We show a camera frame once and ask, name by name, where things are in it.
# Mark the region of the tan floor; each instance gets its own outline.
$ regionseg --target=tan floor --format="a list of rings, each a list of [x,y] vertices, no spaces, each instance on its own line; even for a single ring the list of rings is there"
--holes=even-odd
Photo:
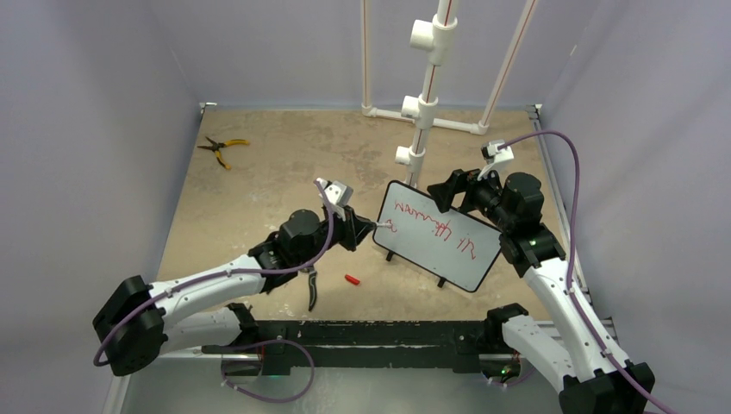
[[[446,111],[443,117],[473,122],[479,113]],[[421,187],[442,182],[456,168],[484,165],[479,147],[532,131],[525,112],[499,112],[487,136],[432,129]],[[337,179],[354,189],[352,207],[376,219],[384,190],[403,179],[405,168],[393,161],[398,145],[408,146],[414,126],[373,119],[356,111],[209,111],[198,142],[247,139],[249,147],[223,151],[233,167],[225,171],[211,152],[196,149],[185,179],[159,280],[184,277],[216,267],[263,241],[296,209],[320,212],[312,183],[316,177]],[[515,161],[506,173],[524,171],[547,183],[540,153],[532,140],[513,147]],[[559,226],[548,185],[544,220],[556,235]],[[536,319],[548,314],[526,284],[501,256],[475,293],[446,284],[406,260],[384,260],[382,248],[367,238],[357,252],[332,248],[318,263],[319,298],[307,311],[307,278],[300,275],[271,295],[244,298],[258,319],[459,320],[482,319],[493,307],[519,302]],[[354,286],[350,273],[362,283]]]

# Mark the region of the whiteboard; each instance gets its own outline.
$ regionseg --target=whiteboard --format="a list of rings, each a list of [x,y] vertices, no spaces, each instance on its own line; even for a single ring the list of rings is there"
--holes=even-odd
[[[452,208],[441,214],[429,195],[391,181],[373,241],[468,292],[475,292],[500,254],[500,232]]]

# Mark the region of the red marker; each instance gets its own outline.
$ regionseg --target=red marker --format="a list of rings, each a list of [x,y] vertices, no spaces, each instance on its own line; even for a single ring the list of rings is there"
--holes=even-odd
[[[354,284],[356,286],[357,285],[360,285],[360,280],[354,278],[353,276],[351,276],[349,274],[346,274],[345,275],[345,280],[347,280],[348,282],[350,282],[350,283],[352,283],[352,284]]]

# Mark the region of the purple wall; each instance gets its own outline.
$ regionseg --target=purple wall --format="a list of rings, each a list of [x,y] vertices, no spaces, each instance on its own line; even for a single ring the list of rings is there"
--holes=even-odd
[[[409,47],[437,0],[372,2],[373,100],[401,105],[422,88],[426,54]],[[152,0],[199,101],[250,107],[360,105],[360,1]],[[484,106],[523,1],[462,0],[440,103]],[[598,0],[548,0],[516,57],[502,106],[542,102]]]
[[[101,411],[91,319],[156,273],[198,119],[146,2],[0,1],[0,411]]]
[[[591,296],[679,412],[731,405],[729,13],[722,0],[603,1],[542,113],[581,158]],[[570,153],[549,149],[568,205]]]

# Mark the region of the red handwriting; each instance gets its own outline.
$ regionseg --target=red handwriting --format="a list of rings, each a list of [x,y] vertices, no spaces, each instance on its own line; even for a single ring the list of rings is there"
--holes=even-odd
[[[444,242],[449,240],[449,237],[452,235],[452,229],[449,228],[449,223],[446,222],[442,223],[439,220],[433,219],[429,214],[424,214],[418,210],[415,210],[413,207],[406,203],[399,203],[396,201],[396,205],[394,206],[393,210],[400,210],[404,213],[408,213],[409,215],[413,216],[415,219],[421,218],[424,222],[429,220],[430,222],[434,223],[434,236],[436,237],[442,237],[446,231],[449,231],[449,234],[444,237]]]
[[[467,250],[467,248],[469,248],[470,256],[472,257],[472,259],[475,260],[477,258],[477,256],[475,256],[475,243],[473,243],[469,237],[467,237],[466,239],[465,238],[459,239],[459,245],[457,246],[457,249],[459,249],[459,248],[462,248],[463,253],[465,252],[465,250]]]
[[[396,228],[396,224],[394,224],[394,223],[393,223],[393,222],[392,222],[392,221],[390,220],[390,218],[389,218],[388,220],[386,220],[386,224],[388,224],[388,225],[386,226],[386,228],[387,228],[388,230],[390,230],[390,232],[391,232],[391,233],[396,233],[396,232],[398,231],[398,229]]]

